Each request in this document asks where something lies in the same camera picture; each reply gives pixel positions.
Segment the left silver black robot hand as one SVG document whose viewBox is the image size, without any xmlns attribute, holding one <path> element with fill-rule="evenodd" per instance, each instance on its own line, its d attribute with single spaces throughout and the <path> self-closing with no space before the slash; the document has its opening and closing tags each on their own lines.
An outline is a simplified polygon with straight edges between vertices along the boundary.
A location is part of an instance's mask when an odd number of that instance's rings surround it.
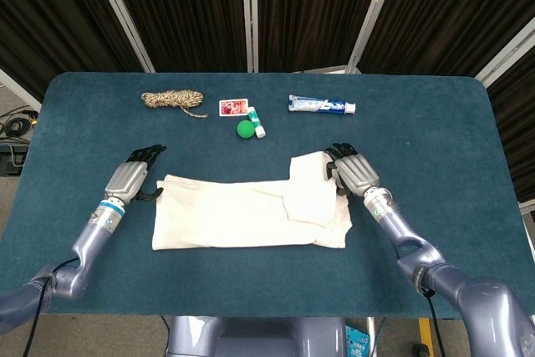
<svg viewBox="0 0 535 357">
<path fill-rule="evenodd" d="M 159 187 L 148 193 L 141 187 L 155 160 L 165 150 L 163 145 L 152 145 L 132 151 L 127 160 L 116 168 L 104 189 L 104 197 L 116 198 L 124 205 L 132 201 L 155 201 L 164 189 Z"/>
</svg>

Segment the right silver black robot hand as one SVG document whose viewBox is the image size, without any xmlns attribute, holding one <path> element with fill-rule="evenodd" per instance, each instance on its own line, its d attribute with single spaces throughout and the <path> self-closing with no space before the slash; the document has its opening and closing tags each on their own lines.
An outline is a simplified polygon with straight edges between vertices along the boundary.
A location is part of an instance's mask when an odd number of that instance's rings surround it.
<svg viewBox="0 0 535 357">
<path fill-rule="evenodd" d="M 372 187 L 378 187 L 380 177 L 371 164 L 349 143 L 333 143 L 324 149 L 330 158 L 326 163 L 327 178 L 334 178 L 338 196 L 363 197 Z"/>
</svg>

